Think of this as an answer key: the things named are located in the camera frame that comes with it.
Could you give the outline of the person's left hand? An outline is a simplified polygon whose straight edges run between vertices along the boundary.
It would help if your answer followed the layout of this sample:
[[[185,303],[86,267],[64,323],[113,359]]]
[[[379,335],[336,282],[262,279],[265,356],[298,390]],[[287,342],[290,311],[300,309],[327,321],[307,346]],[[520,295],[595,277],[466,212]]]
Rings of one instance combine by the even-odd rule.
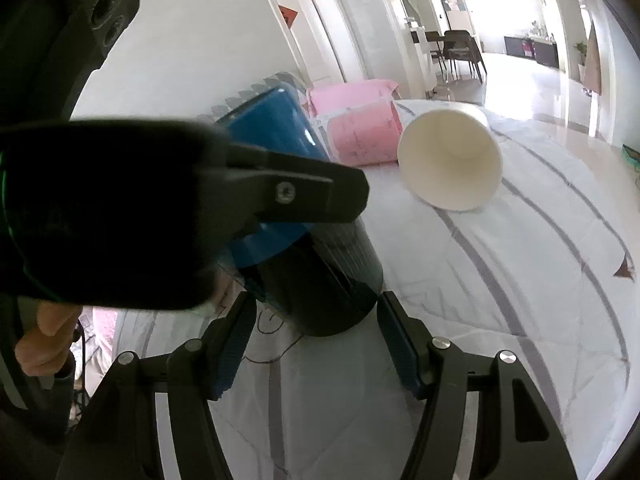
[[[81,306],[72,304],[38,302],[36,325],[15,347],[16,360],[27,376],[53,376],[61,370],[81,311]]]

